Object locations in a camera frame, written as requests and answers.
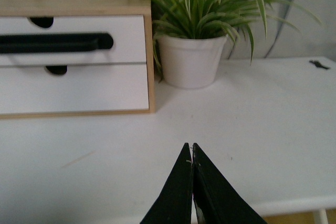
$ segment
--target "white flower pot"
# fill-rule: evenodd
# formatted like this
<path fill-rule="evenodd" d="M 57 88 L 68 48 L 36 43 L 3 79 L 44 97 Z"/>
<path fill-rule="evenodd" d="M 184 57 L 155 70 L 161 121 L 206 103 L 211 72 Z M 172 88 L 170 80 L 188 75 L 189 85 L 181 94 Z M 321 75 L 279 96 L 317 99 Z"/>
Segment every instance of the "white flower pot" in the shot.
<path fill-rule="evenodd" d="M 173 86 L 196 89 L 215 80 L 227 37 L 213 39 L 158 39 L 163 77 Z"/>

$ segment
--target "white drawer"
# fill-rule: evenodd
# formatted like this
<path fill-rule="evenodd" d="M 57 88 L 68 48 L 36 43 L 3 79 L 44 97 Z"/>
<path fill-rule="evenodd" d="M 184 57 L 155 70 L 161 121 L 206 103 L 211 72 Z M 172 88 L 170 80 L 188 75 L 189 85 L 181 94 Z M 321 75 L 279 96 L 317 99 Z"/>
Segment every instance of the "white drawer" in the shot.
<path fill-rule="evenodd" d="M 55 17 L 41 28 L 25 17 L 0 17 L 0 35 L 109 33 L 111 49 L 90 52 L 0 54 L 0 66 L 146 62 L 143 15 Z"/>
<path fill-rule="evenodd" d="M 0 114 L 148 110 L 146 64 L 0 68 Z"/>

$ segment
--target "drawer handle cutout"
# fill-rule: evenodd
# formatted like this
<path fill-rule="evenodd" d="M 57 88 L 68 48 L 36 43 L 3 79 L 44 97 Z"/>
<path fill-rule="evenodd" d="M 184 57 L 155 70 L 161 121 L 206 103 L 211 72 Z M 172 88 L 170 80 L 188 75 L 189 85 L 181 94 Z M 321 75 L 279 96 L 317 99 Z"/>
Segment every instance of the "drawer handle cutout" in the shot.
<path fill-rule="evenodd" d="M 54 23 L 53 17 L 30 17 L 28 19 L 41 28 L 50 28 Z"/>
<path fill-rule="evenodd" d="M 68 66 L 45 66 L 45 70 L 56 76 L 63 76 L 68 71 Z"/>
<path fill-rule="evenodd" d="M 87 52 L 111 49 L 112 46 L 113 39 L 108 33 L 0 36 L 0 54 Z"/>

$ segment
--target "table leg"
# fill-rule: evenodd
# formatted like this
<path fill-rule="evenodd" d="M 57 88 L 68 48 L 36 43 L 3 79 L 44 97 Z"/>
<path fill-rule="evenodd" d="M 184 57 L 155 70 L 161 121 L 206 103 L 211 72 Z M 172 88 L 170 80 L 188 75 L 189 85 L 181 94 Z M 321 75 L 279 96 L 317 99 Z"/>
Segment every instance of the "table leg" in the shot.
<path fill-rule="evenodd" d="M 315 224 L 328 224 L 327 212 L 325 209 L 320 209 L 314 212 Z"/>

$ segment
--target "drawer unit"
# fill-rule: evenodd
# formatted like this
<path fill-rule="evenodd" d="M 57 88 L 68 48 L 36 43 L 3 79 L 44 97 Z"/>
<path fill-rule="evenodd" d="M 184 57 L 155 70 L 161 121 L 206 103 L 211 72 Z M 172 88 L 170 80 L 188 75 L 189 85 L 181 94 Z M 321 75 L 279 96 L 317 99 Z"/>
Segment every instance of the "drawer unit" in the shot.
<path fill-rule="evenodd" d="M 154 112 L 150 0 L 0 6 L 0 118 Z"/>

